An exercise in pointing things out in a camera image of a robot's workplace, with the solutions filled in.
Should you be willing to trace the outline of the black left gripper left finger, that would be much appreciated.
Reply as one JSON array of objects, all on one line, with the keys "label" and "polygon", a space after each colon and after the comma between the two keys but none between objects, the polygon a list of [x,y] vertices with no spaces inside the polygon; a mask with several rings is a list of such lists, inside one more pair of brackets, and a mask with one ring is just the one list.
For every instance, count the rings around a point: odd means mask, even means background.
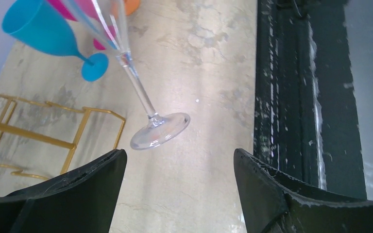
[{"label": "black left gripper left finger", "polygon": [[0,233],[107,233],[127,165],[124,150],[0,197]]}]

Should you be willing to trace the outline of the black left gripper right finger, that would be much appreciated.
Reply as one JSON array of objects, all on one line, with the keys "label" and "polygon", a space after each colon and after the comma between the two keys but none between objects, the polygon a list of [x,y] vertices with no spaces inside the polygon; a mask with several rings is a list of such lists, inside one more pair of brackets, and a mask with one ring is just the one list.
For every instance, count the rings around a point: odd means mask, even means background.
[{"label": "black left gripper right finger", "polygon": [[234,172],[249,233],[373,233],[373,201],[319,189],[234,151]]}]

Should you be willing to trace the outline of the clear wine glass front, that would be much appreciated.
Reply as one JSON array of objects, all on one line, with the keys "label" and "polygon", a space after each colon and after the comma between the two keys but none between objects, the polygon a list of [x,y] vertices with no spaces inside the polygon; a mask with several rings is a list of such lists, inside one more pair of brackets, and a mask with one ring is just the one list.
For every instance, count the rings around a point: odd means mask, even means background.
[{"label": "clear wine glass front", "polygon": [[117,0],[117,3],[119,9],[118,17],[115,17],[117,26],[115,32],[119,48],[107,51],[115,56],[126,71],[148,116],[148,124],[134,134],[130,146],[134,150],[147,150],[158,147],[179,135],[190,124],[190,116],[186,113],[172,113],[161,116],[153,107],[141,83],[131,55],[124,2],[122,0]]}]

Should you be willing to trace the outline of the blue wine glass row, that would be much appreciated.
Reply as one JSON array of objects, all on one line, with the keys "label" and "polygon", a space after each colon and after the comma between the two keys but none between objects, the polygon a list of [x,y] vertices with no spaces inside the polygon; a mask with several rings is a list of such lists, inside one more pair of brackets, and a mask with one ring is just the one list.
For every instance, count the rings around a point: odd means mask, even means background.
[{"label": "blue wine glass row", "polygon": [[79,52],[74,32],[46,0],[17,0],[4,15],[2,30],[29,47],[53,56],[75,56],[84,63],[82,77],[93,82],[104,75],[109,60],[103,53],[85,57]]}]

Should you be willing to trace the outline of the magenta plastic wine glass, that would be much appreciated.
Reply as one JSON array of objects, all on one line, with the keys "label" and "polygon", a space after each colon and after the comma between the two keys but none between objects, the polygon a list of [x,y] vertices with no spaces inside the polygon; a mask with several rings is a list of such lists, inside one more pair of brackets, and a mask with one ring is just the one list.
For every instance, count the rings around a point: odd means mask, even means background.
[{"label": "magenta plastic wine glass", "polygon": [[65,19],[80,22],[94,36],[98,50],[118,49],[116,21],[109,0],[50,0],[49,4]]}]

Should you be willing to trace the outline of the orange plastic wine glass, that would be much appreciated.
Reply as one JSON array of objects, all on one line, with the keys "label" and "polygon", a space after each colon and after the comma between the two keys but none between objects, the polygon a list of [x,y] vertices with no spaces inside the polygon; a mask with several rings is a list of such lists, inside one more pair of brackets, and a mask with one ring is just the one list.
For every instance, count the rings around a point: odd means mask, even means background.
[{"label": "orange plastic wine glass", "polygon": [[[132,14],[140,6],[140,0],[124,0],[126,16]],[[111,13],[114,17],[118,17],[118,3],[116,0],[111,2]]]}]

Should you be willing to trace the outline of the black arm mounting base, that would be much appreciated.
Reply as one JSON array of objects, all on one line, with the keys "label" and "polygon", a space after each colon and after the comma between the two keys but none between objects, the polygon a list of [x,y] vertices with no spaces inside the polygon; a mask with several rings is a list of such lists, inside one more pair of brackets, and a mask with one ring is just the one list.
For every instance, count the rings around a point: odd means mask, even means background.
[{"label": "black arm mounting base", "polygon": [[366,199],[345,4],[258,2],[254,155],[309,185]]}]

